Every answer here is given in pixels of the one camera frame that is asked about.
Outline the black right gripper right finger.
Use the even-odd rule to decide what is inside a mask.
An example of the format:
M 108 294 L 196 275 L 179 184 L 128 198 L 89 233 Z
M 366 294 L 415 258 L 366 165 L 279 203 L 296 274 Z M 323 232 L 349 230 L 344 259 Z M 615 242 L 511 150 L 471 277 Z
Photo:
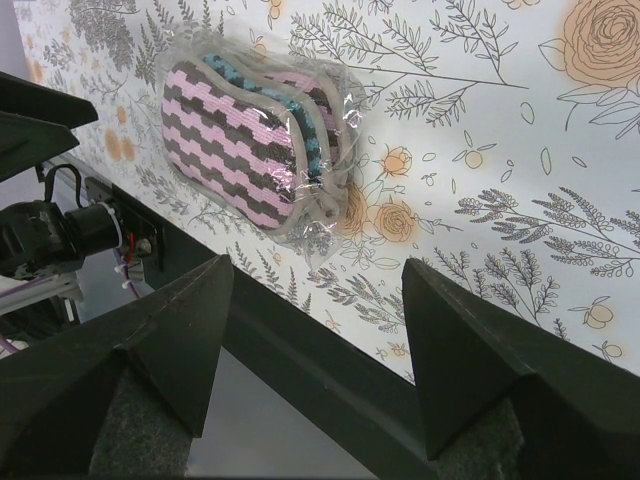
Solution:
M 635 479 L 639 379 L 417 259 L 402 293 L 426 457 L 443 479 Z

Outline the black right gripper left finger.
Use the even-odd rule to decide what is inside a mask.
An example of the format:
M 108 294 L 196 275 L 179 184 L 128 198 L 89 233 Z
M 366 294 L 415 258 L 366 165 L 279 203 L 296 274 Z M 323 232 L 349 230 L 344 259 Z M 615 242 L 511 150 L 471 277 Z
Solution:
M 228 256 L 1 362 L 5 479 L 180 479 L 204 431 Z

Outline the pink wavy sponge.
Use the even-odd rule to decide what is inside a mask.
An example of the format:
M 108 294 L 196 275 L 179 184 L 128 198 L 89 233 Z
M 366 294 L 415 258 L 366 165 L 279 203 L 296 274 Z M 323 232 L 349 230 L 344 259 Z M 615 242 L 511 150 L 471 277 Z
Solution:
M 342 241 L 364 89 L 344 65 L 188 23 L 155 59 L 162 141 L 190 187 L 317 267 Z

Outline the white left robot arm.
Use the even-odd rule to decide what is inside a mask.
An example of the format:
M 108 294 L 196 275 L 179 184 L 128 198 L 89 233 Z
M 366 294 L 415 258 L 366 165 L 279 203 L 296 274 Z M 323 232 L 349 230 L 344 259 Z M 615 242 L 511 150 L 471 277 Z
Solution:
M 98 120 L 91 102 L 16 76 L 1 74 L 1 180 L 6 181 L 79 145 L 73 130 Z M 62 212 L 53 202 L 55 177 L 75 178 L 77 208 Z M 81 204 L 82 180 L 72 164 L 52 167 L 44 198 L 1 211 L 1 274 L 16 280 L 79 270 L 88 256 L 119 248 L 124 227 L 104 202 Z

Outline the floral patterned table mat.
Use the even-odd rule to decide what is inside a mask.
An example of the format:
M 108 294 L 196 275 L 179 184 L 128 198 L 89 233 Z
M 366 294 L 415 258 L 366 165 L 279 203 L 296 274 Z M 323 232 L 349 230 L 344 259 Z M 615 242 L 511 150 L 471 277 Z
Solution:
M 92 101 L 77 158 L 411 379 L 401 268 L 639 369 L 635 1 L 17 1 L 31 78 Z M 155 58 L 173 35 L 361 82 L 342 242 L 319 268 L 190 189 L 161 149 Z

